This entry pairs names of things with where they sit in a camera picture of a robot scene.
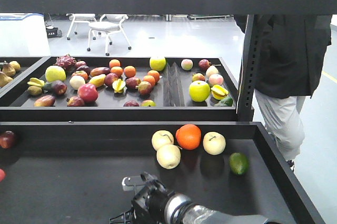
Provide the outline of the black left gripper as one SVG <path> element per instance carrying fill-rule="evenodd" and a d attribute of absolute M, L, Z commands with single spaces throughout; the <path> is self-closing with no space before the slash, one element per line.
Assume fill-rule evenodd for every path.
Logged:
<path fill-rule="evenodd" d="M 157 176 L 143 172 L 122 179 L 124 191 L 134 191 L 131 209 L 110 218 L 109 223 L 171 223 L 165 213 L 174 192 L 168 190 Z"/>

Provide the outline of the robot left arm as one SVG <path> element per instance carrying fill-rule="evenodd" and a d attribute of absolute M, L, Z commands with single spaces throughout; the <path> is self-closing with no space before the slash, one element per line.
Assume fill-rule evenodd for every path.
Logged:
<path fill-rule="evenodd" d="M 135 192 L 131 208 L 109 223 L 278 223 L 262 215 L 233 216 L 198 205 L 148 172 L 123 178 L 122 187 Z"/>

